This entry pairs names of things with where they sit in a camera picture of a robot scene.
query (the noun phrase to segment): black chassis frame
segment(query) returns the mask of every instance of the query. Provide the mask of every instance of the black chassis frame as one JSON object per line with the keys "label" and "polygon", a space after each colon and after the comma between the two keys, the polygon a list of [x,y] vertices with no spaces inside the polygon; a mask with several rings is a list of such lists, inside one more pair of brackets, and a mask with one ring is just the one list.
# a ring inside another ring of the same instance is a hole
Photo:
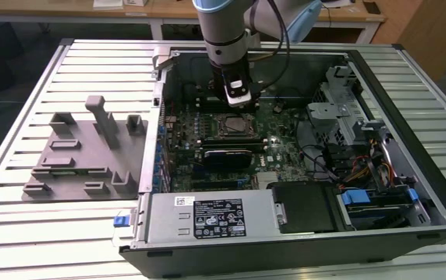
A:
{"label": "black chassis frame", "polygon": [[[176,48],[204,51],[204,48]],[[446,208],[446,178],[383,89],[358,50],[292,49],[294,53],[343,53],[354,63],[375,101]],[[347,263],[374,263],[432,244],[446,243],[446,230],[420,230],[350,237],[287,241],[191,245],[163,248],[119,248],[119,254],[150,278],[179,278],[246,271],[278,270]]]}

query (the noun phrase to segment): slotted metal surface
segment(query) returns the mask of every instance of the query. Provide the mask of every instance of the slotted metal surface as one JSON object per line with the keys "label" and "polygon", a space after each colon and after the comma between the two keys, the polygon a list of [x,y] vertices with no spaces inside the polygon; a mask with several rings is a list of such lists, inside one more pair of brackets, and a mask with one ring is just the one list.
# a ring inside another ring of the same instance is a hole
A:
{"label": "slotted metal surface", "polygon": [[[0,279],[144,279],[122,259],[118,246],[130,228],[112,228],[112,217],[136,201],[28,204],[20,200],[39,153],[51,134],[56,111],[91,120],[86,97],[104,96],[116,120],[139,113],[148,120],[152,53],[158,46],[203,47],[200,42],[76,40],[61,46],[0,147]],[[358,49],[446,176],[446,97],[388,45],[302,44],[295,48]],[[375,117],[371,101],[367,105]],[[446,245],[422,248],[376,264],[206,276],[203,279],[446,279]]]}

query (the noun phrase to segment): power supply label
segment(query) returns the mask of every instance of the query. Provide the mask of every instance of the power supply label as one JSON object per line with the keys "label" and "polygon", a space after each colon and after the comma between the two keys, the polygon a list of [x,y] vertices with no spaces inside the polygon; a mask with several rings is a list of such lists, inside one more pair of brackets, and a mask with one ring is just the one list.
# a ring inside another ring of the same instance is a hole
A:
{"label": "power supply label", "polygon": [[242,199],[194,201],[196,239],[246,236]]}

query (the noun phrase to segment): motherboard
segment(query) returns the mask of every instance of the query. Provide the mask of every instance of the motherboard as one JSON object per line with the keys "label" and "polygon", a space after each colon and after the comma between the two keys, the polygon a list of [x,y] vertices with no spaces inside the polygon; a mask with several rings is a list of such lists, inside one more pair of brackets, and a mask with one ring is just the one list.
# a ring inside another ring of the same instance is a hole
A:
{"label": "motherboard", "polygon": [[295,140],[300,111],[276,100],[251,109],[219,100],[167,107],[171,192],[251,190],[308,180]]}

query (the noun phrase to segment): blue tab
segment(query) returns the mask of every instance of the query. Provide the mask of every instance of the blue tab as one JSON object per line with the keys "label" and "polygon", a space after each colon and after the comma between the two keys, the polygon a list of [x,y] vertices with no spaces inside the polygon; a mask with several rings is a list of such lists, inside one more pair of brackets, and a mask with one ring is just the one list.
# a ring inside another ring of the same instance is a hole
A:
{"label": "blue tab", "polygon": [[130,227],[130,216],[116,216],[116,217],[114,217],[114,227],[115,228]]}
{"label": "blue tab", "polygon": [[350,198],[347,192],[340,195],[340,198],[342,198],[342,201],[344,202],[344,205],[350,205],[351,203],[354,203],[351,201],[351,198]]}
{"label": "blue tab", "polygon": [[348,190],[342,195],[344,205],[356,203],[370,203],[368,194],[364,190]]}
{"label": "blue tab", "polygon": [[419,200],[419,195],[416,194],[416,191],[412,188],[410,188],[407,190],[407,192],[408,192],[408,195],[410,195],[410,198],[411,198],[412,202],[418,201]]}

